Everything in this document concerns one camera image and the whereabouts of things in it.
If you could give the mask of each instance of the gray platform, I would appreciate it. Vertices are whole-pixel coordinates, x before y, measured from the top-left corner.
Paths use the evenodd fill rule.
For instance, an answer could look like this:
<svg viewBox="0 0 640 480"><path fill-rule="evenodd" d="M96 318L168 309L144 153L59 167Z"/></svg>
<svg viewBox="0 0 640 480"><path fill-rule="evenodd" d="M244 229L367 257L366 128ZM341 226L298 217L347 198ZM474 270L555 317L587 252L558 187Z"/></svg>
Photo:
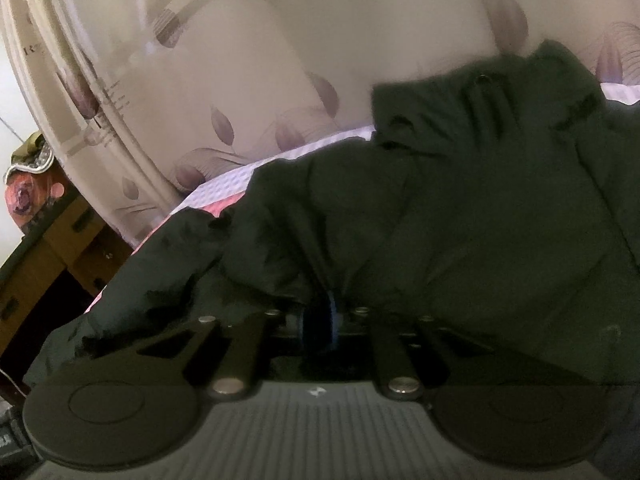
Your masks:
<svg viewBox="0 0 640 480"><path fill-rule="evenodd" d="M481 463L444 440L424 410L370 383L265 383L215 406L198 433L155 463L78 472L44 463L30 480L603 480L589 463L519 472Z"/></svg>

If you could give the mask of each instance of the wooden cabinet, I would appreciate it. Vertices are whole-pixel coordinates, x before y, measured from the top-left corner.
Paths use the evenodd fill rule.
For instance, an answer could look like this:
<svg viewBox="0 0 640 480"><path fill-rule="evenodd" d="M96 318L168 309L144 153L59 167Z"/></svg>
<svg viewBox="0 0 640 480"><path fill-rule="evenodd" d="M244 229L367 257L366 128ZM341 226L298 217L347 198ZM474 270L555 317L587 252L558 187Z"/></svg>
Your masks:
<svg viewBox="0 0 640 480"><path fill-rule="evenodd" d="M131 254L77 192L60 202L0 267L0 368L16 381L50 331L80 316ZM22 400L1 374L0 397Z"/></svg>

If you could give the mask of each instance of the white wall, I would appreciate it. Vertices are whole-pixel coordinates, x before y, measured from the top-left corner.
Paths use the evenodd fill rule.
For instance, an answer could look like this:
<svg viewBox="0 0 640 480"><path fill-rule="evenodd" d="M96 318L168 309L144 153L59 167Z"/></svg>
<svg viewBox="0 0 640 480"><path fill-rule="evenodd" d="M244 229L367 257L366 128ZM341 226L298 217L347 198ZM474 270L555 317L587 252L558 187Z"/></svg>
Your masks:
<svg viewBox="0 0 640 480"><path fill-rule="evenodd" d="M38 127L31 116L0 38L0 176L11 163L11 154ZM4 202L4 183L0 186L0 264L20 243L22 232L9 216Z"/></svg>

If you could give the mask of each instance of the purple leaf print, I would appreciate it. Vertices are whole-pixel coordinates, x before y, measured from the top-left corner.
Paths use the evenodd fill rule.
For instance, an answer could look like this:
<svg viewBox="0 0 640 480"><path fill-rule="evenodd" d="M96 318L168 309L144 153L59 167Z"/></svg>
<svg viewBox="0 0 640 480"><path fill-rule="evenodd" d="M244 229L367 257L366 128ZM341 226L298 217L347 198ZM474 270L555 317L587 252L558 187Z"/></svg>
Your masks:
<svg viewBox="0 0 640 480"><path fill-rule="evenodd" d="M65 70L64 75L58 74L58 78L66 93L76 105L80 115L87 120L93 119L100 109L100 103L89 88L89 83L87 83L84 76Z"/></svg>
<svg viewBox="0 0 640 480"><path fill-rule="evenodd" d="M293 129L287 123L281 121L276 122L275 139L281 152L295 150L296 148L305 145L305 138L302 134Z"/></svg>
<svg viewBox="0 0 640 480"><path fill-rule="evenodd" d="M313 72L307 72L306 75L316 89L316 92L318 92L318 96L329 117L332 119L335 118L335 115L338 113L338 108L340 107L338 92L335 91L335 88L324 77L314 74Z"/></svg>
<svg viewBox="0 0 640 480"><path fill-rule="evenodd" d="M167 48L173 48L178 43L182 30L180 18L169 9L163 10L154 23L156 40Z"/></svg>
<svg viewBox="0 0 640 480"><path fill-rule="evenodd" d="M240 164L225 160L228 153L212 148L196 148L174 162L169 178L180 192L191 192L200 184L238 168Z"/></svg>
<svg viewBox="0 0 640 480"><path fill-rule="evenodd" d="M193 191L205 181L204 175L190 164L180 164L175 168L175 179L188 191Z"/></svg>
<svg viewBox="0 0 640 480"><path fill-rule="evenodd" d="M620 51L610 34L604 37L604 44L596 64L596 78L601 83L622 83L622 59Z"/></svg>
<svg viewBox="0 0 640 480"><path fill-rule="evenodd" d="M234 129L226 115L211 105L211 124L218 138L227 146L234 143Z"/></svg>
<svg viewBox="0 0 640 480"><path fill-rule="evenodd" d="M625 85L640 84L640 27L628 22L614 25L616 46L622 59Z"/></svg>
<svg viewBox="0 0 640 480"><path fill-rule="evenodd" d="M138 190L136 183L126 176L122 177L122 192L124 193L124 196L130 200L137 200L140 196L140 191Z"/></svg>
<svg viewBox="0 0 640 480"><path fill-rule="evenodd" d="M520 4L516 0L486 0L486 10L500 52L519 52L529 37L529 23Z"/></svg>

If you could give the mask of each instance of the white patterned sheet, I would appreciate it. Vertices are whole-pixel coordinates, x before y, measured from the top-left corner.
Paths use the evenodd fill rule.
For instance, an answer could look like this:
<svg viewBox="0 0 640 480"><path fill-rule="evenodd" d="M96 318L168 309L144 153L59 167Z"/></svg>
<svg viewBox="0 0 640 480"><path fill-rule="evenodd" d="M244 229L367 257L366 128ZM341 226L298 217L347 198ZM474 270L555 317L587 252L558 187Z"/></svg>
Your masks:
<svg viewBox="0 0 640 480"><path fill-rule="evenodd" d="M254 170L256 168L259 168L261 165L266 164L267 162L275 160L276 158L286 158L289 160L293 160L294 158L298 158L299 156L314 152L318 148L328 146L329 144L333 144L334 142L338 142L339 140L348 139L349 137L361 137L363 139L369 140L371 138L373 129L373 126L367 126L365 128L359 128L357 130L341 132L325 139L318 140L317 142L306 144L305 146L301 146L300 148L291 150L290 152L281 153L280 155L265 158L264 160L254 162L253 164L248 164L247 166L243 166L242 168L228 171L225 174L217 176L216 178L213 178L208 182L201 184L186 199L184 199L184 201L177 208L172 211L172 214L180 211L180 209L184 209L185 207L202 209L215 202L224 200L225 198L236 195L238 193L242 193L246 190L246 187L249 184L249 180L251 179Z"/></svg>
<svg viewBox="0 0 640 480"><path fill-rule="evenodd" d="M602 83L600 87L605 97L611 101L620 101L625 105L632 105L640 101L640 85Z"/></svg>

